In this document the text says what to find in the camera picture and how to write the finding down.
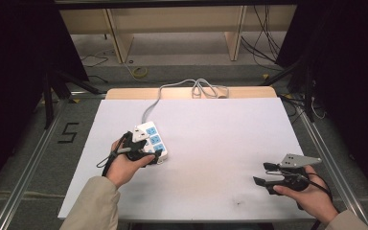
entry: person's left hand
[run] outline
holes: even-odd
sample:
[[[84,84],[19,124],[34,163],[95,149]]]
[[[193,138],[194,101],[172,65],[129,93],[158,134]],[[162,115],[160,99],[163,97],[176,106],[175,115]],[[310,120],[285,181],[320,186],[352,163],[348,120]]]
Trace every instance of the person's left hand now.
[[[115,150],[118,145],[118,140],[113,143],[112,150]],[[124,154],[118,155],[109,167],[106,174],[116,188],[120,188],[122,185],[128,183],[128,181],[134,176],[134,174],[142,167],[146,166],[154,159],[154,155],[147,155],[140,160],[130,161]]]

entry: black device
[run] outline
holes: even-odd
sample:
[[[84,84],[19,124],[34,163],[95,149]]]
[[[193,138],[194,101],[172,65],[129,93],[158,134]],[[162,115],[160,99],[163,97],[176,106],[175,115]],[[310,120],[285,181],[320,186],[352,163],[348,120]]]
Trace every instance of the black device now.
[[[147,155],[154,155],[154,159],[148,163],[148,165],[157,164],[158,159],[161,155],[162,149],[157,150],[156,152],[144,152],[143,148],[146,145],[147,140],[140,140],[140,141],[134,141],[133,133],[128,131],[125,133],[122,138],[120,139],[118,145],[116,148],[109,154],[107,157],[106,164],[104,165],[103,169],[103,176],[106,176],[107,171],[109,170],[110,165],[115,160],[115,158],[120,154],[125,154],[127,159],[131,161],[137,161],[142,159],[143,157]]]
[[[266,181],[253,176],[255,183],[259,186],[265,187],[270,195],[281,196],[279,193],[274,191],[273,187],[275,185],[286,186],[295,191],[303,191],[310,185],[310,183],[307,182],[309,177],[304,168],[282,169],[278,164],[276,165],[272,163],[263,163],[263,165],[267,172],[280,172],[284,177],[283,180]]]
[[[294,191],[303,191],[309,187],[310,180],[304,166],[321,163],[320,158],[307,157],[303,155],[287,154],[279,164],[263,163],[267,174],[281,175],[283,180],[266,181],[262,178],[253,176],[255,183],[265,187],[270,195],[281,196],[274,191],[275,185],[289,187]]]

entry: white tabletop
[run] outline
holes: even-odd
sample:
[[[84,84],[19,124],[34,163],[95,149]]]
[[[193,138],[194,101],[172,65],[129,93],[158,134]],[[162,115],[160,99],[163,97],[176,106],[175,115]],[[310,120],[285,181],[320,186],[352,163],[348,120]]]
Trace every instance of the white tabletop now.
[[[141,123],[154,100],[102,101],[58,217],[67,217],[113,141]],[[277,98],[162,100],[154,121],[169,151],[161,165],[140,169],[121,188],[120,221],[276,221],[312,219],[284,196],[269,195],[253,176],[263,162],[302,154]]]

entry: metal frame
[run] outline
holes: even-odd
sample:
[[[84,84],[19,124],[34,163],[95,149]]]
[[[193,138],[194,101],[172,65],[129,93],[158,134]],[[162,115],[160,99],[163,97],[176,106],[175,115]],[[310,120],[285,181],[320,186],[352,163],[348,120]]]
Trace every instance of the metal frame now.
[[[368,218],[366,217],[360,201],[357,199],[355,192],[352,190],[348,181],[343,176],[343,173],[338,168],[333,155],[331,154],[330,150],[322,139],[322,136],[316,128],[315,123],[312,123],[310,121],[309,117],[303,112],[301,108],[298,108],[298,112],[303,113],[301,119],[304,123],[304,126],[306,127],[310,138],[315,144],[315,147],[318,150],[318,153],[322,158],[322,161],[327,168],[327,171],[329,172],[331,179],[333,180],[333,183],[337,188],[346,207],[368,225]]]
[[[20,7],[52,7],[59,10],[92,10],[123,8],[166,8],[166,7],[212,7],[253,5],[300,5],[312,4],[314,0],[57,0],[53,2],[20,2]]]
[[[22,200],[22,197],[29,186],[29,183],[32,180],[32,177],[35,174],[38,163],[40,162],[40,159],[43,156],[44,151],[46,150],[49,141],[57,127],[58,120],[67,104],[68,99],[62,99],[58,102],[56,116],[54,117],[53,122],[47,129],[44,130],[43,135],[34,149],[31,159],[17,181],[13,191],[11,191],[11,196],[8,198],[5,206],[0,212],[0,229],[8,229],[17,207],[19,206],[20,201]]]

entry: metal rail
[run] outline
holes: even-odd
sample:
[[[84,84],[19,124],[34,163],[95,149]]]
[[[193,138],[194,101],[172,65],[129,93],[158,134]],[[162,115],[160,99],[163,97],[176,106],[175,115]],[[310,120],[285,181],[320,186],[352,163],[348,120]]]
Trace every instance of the metal rail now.
[[[361,218],[367,225],[368,225],[368,218],[363,210],[360,201],[357,199],[354,191],[352,190],[351,186],[349,186],[348,181],[346,181],[343,173],[338,168],[330,150],[328,149],[327,145],[325,144],[324,140],[322,139],[321,134],[319,133],[318,129],[316,128],[315,123],[311,123],[310,119],[304,113],[302,116],[302,121],[304,126],[306,127],[309,135],[318,150],[320,157],[323,160],[327,171],[330,173],[331,179],[335,184],[339,194],[345,203],[346,207],[351,210],[355,215]]]
[[[58,120],[67,104],[68,100],[60,100],[58,102],[56,109],[57,112],[53,122],[47,129],[44,130],[43,135],[41,136],[36,148],[34,149],[31,159],[29,160],[25,170],[20,176],[13,191],[11,192],[11,196],[8,198],[5,206],[0,212],[0,229],[8,229],[14,213],[16,212],[17,207],[19,206],[20,201],[22,200],[22,197],[26,189],[28,188],[30,181],[35,174],[38,163],[40,162],[40,159],[48,146],[48,143],[58,124]]]

